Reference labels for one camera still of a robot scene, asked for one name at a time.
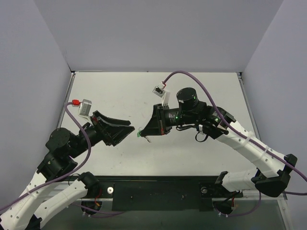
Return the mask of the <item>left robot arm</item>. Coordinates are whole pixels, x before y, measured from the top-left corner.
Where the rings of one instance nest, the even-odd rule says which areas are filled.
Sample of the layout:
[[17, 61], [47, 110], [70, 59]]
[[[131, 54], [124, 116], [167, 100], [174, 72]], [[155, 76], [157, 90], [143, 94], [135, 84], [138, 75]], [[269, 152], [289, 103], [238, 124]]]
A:
[[135, 129], [130, 121], [109, 118], [98, 111], [89, 120], [83, 126], [76, 123], [80, 129], [77, 135], [62, 127], [51, 133], [46, 143], [48, 153], [32, 180], [18, 199], [3, 208], [2, 230], [39, 230], [79, 198], [101, 194], [98, 179], [91, 172], [83, 172], [66, 189], [46, 199], [63, 180], [82, 167], [74, 158], [86, 152], [85, 158], [89, 159], [95, 144], [102, 141], [107, 146], [116, 146]]

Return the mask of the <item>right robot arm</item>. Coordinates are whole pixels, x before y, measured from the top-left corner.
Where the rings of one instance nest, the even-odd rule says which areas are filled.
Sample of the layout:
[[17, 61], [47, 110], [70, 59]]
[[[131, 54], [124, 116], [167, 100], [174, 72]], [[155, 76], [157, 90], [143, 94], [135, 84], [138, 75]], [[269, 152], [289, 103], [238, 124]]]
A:
[[238, 190], [258, 190], [266, 196], [278, 197], [285, 191], [292, 167], [297, 162], [296, 156], [270, 155], [270, 148], [253, 132], [246, 131], [230, 113], [199, 101], [194, 88], [181, 89], [177, 93], [177, 101], [179, 107], [173, 109], [165, 103], [155, 104], [150, 121], [138, 132], [138, 136], [167, 135], [173, 127], [178, 131], [194, 128], [197, 135], [228, 145], [255, 165], [252, 170], [220, 173], [214, 184], [214, 190], [220, 196]]

